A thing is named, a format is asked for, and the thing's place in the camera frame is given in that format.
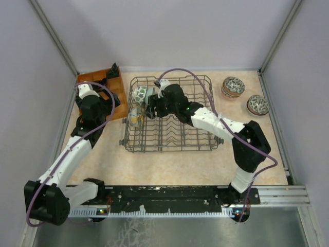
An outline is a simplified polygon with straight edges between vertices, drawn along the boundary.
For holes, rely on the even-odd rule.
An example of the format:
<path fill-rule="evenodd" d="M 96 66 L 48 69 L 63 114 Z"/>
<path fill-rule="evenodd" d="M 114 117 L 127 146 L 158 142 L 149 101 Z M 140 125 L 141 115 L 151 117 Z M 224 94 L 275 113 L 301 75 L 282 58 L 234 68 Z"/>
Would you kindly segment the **dark leaf pattern bowl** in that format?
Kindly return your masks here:
<path fill-rule="evenodd" d="M 242 94 L 245 91 L 244 82 L 237 77 L 227 77 L 224 79 L 224 88 L 232 94 Z"/>

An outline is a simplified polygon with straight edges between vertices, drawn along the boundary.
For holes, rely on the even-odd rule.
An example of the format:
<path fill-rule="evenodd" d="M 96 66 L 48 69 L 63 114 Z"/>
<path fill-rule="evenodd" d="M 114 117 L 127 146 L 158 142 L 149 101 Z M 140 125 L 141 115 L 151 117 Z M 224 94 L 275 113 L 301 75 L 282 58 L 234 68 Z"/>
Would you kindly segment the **green leaf pattern bowl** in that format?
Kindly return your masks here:
<path fill-rule="evenodd" d="M 132 94 L 132 99 L 137 105 L 143 104 L 147 90 L 148 90 L 147 86 L 138 86 L 134 89 Z"/>

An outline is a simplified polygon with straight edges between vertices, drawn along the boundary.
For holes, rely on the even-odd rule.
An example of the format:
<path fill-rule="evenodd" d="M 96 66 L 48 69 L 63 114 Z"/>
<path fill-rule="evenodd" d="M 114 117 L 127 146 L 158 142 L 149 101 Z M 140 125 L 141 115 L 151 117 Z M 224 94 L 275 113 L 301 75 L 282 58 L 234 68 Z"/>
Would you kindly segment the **green striped bowl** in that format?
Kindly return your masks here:
<path fill-rule="evenodd" d="M 147 92 L 145 94 L 145 104 L 148 105 L 149 104 L 149 97 L 155 94 L 155 88 L 154 87 L 149 87 L 147 89 Z"/>

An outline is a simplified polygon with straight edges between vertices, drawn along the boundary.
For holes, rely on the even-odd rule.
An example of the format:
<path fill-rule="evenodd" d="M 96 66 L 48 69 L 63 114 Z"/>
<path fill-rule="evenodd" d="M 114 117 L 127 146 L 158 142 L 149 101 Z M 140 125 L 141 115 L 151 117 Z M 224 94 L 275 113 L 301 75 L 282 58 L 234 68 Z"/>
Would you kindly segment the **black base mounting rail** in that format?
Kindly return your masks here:
<path fill-rule="evenodd" d="M 106 186 L 90 203 L 97 207 L 94 222 L 108 216 L 222 214 L 231 206 L 237 208 L 229 216 L 235 221 L 239 217 L 246 221 L 251 205 L 258 205 L 260 199 L 256 188 L 239 193 L 231 186 Z"/>

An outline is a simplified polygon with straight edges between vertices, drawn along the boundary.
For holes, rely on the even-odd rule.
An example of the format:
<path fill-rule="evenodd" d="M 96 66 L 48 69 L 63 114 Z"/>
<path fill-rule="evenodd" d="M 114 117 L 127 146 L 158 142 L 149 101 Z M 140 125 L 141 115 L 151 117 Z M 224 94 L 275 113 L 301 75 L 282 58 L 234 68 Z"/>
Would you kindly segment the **wooden compartment tray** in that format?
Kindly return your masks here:
<path fill-rule="evenodd" d="M 77 76 L 77 82 L 82 83 L 84 81 L 100 81 L 106 77 L 106 73 L 110 70 L 110 68 L 98 70 L 90 73 L 84 73 Z M 120 68 L 117 67 L 117 71 L 119 73 L 118 77 L 110 78 L 107 80 L 107 88 L 117 94 L 120 100 L 120 106 L 115 108 L 114 114 L 111 120 L 126 118 L 128 114 L 128 103 L 126 99 L 124 84 L 121 76 Z"/>

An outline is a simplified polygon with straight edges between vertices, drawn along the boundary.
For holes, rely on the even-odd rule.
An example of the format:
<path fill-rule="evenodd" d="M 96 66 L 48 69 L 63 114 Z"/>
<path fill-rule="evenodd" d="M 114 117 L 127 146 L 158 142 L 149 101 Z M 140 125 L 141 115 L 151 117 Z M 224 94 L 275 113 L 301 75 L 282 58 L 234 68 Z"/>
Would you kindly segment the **blue rose pattern bowl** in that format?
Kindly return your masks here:
<path fill-rule="evenodd" d="M 247 109 L 248 113 L 252 116 L 255 116 L 255 117 L 261 117 L 261 116 L 266 116 L 268 114 L 268 112 L 265 112 L 265 113 L 259 113 L 259 112 L 255 112 L 251 109 Z"/>

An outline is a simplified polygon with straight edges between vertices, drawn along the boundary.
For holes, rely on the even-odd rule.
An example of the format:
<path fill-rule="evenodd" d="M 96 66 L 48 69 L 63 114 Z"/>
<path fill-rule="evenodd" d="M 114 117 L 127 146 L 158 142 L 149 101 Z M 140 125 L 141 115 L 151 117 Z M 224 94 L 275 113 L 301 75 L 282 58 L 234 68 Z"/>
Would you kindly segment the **pink floral bowl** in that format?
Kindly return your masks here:
<path fill-rule="evenodd" d="M 253 95 L 247 101 L 247 108 L 255 112 L 269 112 L 270 107 L 268 101 L 260 95 Z"/>

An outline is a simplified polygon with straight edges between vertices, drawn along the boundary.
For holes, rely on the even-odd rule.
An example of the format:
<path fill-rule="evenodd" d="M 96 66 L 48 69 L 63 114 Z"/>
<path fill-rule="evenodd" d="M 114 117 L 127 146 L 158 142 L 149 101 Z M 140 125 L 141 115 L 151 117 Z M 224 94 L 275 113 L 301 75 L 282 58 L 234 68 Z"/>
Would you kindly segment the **dark green folded tie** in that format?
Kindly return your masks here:
<path fill-rule="evenodd" d="M 114 63 L 111 68 L 106 72 L 106 78 L 107 79 L 113 79 L 116 77 L 119 77 L 120 73 L 119 73 L 119 68 L 117 66 L 116 63 Z"/>

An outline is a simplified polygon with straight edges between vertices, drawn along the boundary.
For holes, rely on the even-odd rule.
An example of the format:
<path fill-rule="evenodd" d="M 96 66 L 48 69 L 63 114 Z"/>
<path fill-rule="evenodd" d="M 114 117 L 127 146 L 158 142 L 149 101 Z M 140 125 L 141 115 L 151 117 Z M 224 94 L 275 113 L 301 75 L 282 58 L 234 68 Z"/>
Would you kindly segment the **yellow blue swirl bowl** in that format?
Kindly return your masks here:
<path fill-rule="evenodd" d="M 144 120 L 142 107 L 137 106 L 137 107 L 132 108 L 129 112 L 128 120 L 129 120 L 130 126 L 138 128 L 138 129 L 142 128 L 143 120 Z"/>

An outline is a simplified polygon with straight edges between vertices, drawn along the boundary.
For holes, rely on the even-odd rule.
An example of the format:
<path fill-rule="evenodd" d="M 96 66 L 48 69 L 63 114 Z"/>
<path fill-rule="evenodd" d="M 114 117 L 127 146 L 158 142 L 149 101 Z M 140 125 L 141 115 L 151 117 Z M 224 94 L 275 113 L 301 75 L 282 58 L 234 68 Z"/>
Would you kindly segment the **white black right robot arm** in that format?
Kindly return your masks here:
<path fill-rule="evenodd" d="M 260 127 L 251 120 L 241 123 L 221 118 L 202 104 L 190 101 L 178 84 L 160 86 L 158 94 L 145 98 L 146 115 L 150 119 L 170 114 L 183 124 L 205 130 L 232 143 L 236 172 L 227 191 L 224 203 L 240 204 L 248 197 L 248 188 L 260 163 L 269 157 L 271 147 Z"/>

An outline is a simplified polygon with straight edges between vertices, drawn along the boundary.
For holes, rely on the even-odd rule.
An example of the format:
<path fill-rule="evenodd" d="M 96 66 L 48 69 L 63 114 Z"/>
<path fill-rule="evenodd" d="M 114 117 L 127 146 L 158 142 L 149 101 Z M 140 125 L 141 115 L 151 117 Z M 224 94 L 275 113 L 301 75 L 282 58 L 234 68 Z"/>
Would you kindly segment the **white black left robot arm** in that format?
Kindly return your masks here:
<path fill-rule="evenodd" d="M 76 87 L 81 115 L 66 147 L 37 181 L 28 181 L 24 186 L 26 222 L 30 227 L 43 223 L 61 225 L 72 209 L 87 201 L 101 204 L 107 198 L 104 182 L 98 179 L 87 178 L 78 186 L 66 186 L 97 143 L 120 101 L 107 86 L 98 83 L 85 81 Z"/>

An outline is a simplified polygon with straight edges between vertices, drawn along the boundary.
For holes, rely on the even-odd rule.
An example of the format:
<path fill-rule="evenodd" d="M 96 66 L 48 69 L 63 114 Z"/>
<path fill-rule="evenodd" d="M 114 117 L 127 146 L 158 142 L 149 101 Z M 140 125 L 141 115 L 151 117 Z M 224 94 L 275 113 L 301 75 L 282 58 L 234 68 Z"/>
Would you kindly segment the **orange flower green leaf bowl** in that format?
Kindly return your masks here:
<path fill-rule="evenodd" d="M 241 94 L 237 94 L 237 95 L 232 95 L 232 94 L 229 94 L 224 87 L 221 87 L 221 92 L 222 94 L 227 98 L 227 99 L 230 99 L 230 100 L 233 100 L 233 99 L 237 99 L 239 98 L 243 92 Z"/>

